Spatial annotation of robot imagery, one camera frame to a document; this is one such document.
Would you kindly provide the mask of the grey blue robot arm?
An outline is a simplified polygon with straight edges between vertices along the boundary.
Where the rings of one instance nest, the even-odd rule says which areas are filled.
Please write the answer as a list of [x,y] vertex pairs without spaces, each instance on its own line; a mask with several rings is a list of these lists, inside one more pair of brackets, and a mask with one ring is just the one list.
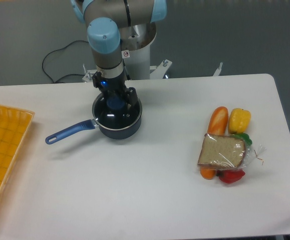
[[150,25],[167,15],[164,0],[73,0],[73,10],[87,26],[87,39],[97,71],[92,82],[110,104],[137,106],[136,90],[126,87],[120,29]]

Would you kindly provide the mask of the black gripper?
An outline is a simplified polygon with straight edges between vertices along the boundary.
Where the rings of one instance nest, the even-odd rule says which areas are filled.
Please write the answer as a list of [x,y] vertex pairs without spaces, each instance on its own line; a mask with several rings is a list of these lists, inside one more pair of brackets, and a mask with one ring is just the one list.
[[102,97],[107,99],[111,95],[117,95],[133,107],[138,102],[138,96],[134,87],[126,87],[126,79],[125,72],[114,78],[105,78],[100,71],[96,71],[92,76],[93,85],[101,92]]

